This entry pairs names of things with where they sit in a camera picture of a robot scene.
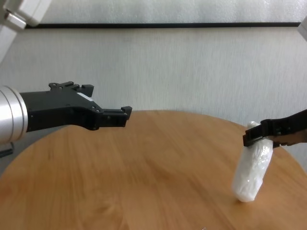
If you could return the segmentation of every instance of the black horizontal stripe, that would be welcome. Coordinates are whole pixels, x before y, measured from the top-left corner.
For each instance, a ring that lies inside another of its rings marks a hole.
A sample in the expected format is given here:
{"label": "black horizontal stripe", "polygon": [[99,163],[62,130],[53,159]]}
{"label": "black horizontal stripe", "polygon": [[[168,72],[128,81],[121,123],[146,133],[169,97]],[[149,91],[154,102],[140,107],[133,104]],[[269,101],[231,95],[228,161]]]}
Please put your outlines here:
{"label": "black horizontal stripe", "polygon": [[163,29],[163,28],[231,28],[298,27],[300,23],[48,23],[26,29]]}

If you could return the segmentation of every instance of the white plastic bag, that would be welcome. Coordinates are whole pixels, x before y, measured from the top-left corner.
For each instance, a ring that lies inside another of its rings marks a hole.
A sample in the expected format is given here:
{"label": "white plastic bag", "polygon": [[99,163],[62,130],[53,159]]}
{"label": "white plastic bag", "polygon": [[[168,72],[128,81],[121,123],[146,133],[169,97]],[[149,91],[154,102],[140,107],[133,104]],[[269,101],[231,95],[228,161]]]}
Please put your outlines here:
{"label": "white plastic bag", "polygon": [[[250,122],[248,129],[258,125],[256,122]],[[243,147],[232,183],[233,192],[238,200],[242,202],[255,200],[272,154],[273,141],[268,139],[257,141],[250,147]]]}

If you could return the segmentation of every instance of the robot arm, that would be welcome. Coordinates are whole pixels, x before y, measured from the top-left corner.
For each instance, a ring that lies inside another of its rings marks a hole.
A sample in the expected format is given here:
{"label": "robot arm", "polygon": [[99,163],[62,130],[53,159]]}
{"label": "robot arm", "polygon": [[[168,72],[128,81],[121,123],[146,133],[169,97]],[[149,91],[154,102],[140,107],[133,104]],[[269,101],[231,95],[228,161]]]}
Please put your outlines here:
{"label": "robot arm", "polygon": [[[307,41],[307,17],[297,30]],[[261,121],[259,126],[245,131],[243,144],[249,147],[264,138],[272,140],[274,148],[307,143],[307,110],[281,119]]]}
{"label": "robot arm", "polygon": [[89,130],[124,127],[132,108],[103,109],[91,98],[93,85],[72,81],[50,83],[50,91],[18,93],[0,87],[0,144],[19,140],[26,132],[63,125]]}

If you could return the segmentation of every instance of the silver cylindrical arm segment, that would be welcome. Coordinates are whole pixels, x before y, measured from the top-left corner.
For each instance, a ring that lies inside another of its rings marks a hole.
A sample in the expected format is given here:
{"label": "silver cylindrical arm segment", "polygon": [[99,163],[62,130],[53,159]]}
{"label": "silver cylindrical arm segment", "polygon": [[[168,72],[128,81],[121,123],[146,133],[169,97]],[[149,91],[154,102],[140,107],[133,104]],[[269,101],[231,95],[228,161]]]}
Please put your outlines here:
{"label": "silver cylindrical arm segment", "polygon": [[7,86],[0,87],[0,144],[20,139],[28,127],[28,113],[21,95]]}

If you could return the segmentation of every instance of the wood grain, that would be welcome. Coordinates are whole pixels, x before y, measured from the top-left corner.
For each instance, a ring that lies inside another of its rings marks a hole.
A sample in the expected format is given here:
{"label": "wood grain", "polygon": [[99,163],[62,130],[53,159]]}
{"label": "wood grain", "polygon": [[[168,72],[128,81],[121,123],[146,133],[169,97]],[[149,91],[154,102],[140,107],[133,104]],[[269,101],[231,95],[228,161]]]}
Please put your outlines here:
{"label": "wood grain", "polygon": [[163,111],[135,112],[125,128],[63,128],[0,178],[0,229],[306,229],[307,177],[282,148],[256,201],[233,196],[243,133],[218,118]]}

